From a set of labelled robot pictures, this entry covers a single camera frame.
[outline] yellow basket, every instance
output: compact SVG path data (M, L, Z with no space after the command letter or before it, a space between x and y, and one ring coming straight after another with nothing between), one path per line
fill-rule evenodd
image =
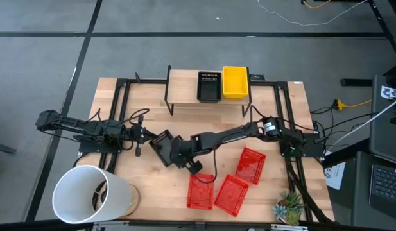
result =
M223 67L222 92L227 99L243 99L248 95L246 67Z

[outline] succulent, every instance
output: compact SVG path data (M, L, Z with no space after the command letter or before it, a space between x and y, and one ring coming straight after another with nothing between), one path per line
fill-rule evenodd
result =
M300 203L300 195L296 195L295 192L282 192L280 195L282 196L282 199L279 201L279 205L286 206L288 210L295 211L299 216L302 214L304 206Z
M303 205L300 203L300 195L295 192L281 192L282 199L272 208L276 219L281 219L288 225L299 225L298 220L303 213Z
M300 219L300 216L296 211L289 210L286 213L285 221L288 225L291 225L291 226L299 225L299 222L298 222L299 219Z
M285 206L276 204L273 208L272 208L272 212L273 214L276 216L276 219L279 220L281 218L285 219L286 217L286 213L288 212L286 210Z

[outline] yellow cable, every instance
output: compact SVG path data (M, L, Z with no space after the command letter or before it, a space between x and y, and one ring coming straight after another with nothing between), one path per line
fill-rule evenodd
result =
M326 5L327 3L330 3L331 1L332 1L332 0L328 0L327 2L321 4L320 6L309 6L309 4L308 4L306 1L304 1L304 4L305 4L307 7L309 7L310 9L319 9L319 8L321 8L322 6Z
M363 102L363 103L358 103L357 105L344 105L343 107L347 107L347 108L354 108L354 107L358 107L358 106L361 106L361 105L365 105L365 104L367 104L367 103L370 103L370 102L372 102L372 100L368 100L368 101L365 101L365 102Z

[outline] white cable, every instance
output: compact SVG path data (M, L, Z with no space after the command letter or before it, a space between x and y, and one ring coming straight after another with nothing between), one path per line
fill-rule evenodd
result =
M365 126L366 124L372 122L373 120L375 120L376 118L378 118L381 114L383 114L383 112L387 111L389 108L393 107L396 104L396 101L394 103L392 103L391 105L389 105L388 107L386 107L383 111L379 112L375 117L369 119L367 122L365 122L364 124L360 125L359 128L356 128L355 130L347 133L346 135L344 135L342 138L338 139L338 141L336 141L333 145L336 145L337 143L339 143L341 140L343 140L344 138L348 137L350 134L356 132L357 130L359 130L361 127Z
M331 20L329 20L329 21L327 21L327 22L318 23L318 24L316 24L316 23L312 23L312 24L301 24L301 23L299 23L299 22L291 22L291 21L287 20L285 17L281 16L280 14L278 14L278 13L276 13L276 12L269 11L268 9L266 9L265 7L263 7L263 6L260 4L259 0L257 0L257 4L258 4L261 8L263 8L264 10L266 10L268 13L273 13L273 14L275 14L275 15L278 15L279 17L283 18L286 22L288 22L288 23L290 23L290 24L296 24L296 25L299 25L299 26L321 26L321 25L326 25L326 24L331 23L334 19L337 19L340 15L343 15L344 13L348 12L349 10L351 10L351 9L353 9L353 8L359 6L360 4L365 3L365 2L367 2L367 1L368 1L368 0L364 0L364 1L362 1L362 2L360 2L360 3L358 3L358 4L356 4L356 5L354 5L354 6L352 6L352 7L350 7L349 9L345 10L344 12L339 13L339 14L338 14L337 16L335 16L333 19L331 19Z

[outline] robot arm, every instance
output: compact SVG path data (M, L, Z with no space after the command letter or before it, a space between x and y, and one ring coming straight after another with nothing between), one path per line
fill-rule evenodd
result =
M61 129L77 133L73 137L81 143L80 151L83 153L119 153L122 141L134 141L137 142L136 154L140 155L140 145L156 138L154 133L142 127L142 122L141 115L137 124L126 128L121 121L82 121L62 116L55 110L46 110L39 114L35 125L41 132Z
M262 127L258 127L257 123L259 122L262 122ZM301 150L305 144L303 133L300 130L288 130L282 125L281 120L274 117L264 117L258 122L249 122L224 132L199 133L192 135L189 141L184 141L181 136L170 138L170 148L164 148L163 145L167 144L154 140L150 144L157 155L162 160L166 160L166 166L174 163L177 167L186 167L189 172L196 174L202 169L202 164L193 160L196 156L208 154L223 144L249 137L258 138L264 142L286 141L291 148L289 151Z

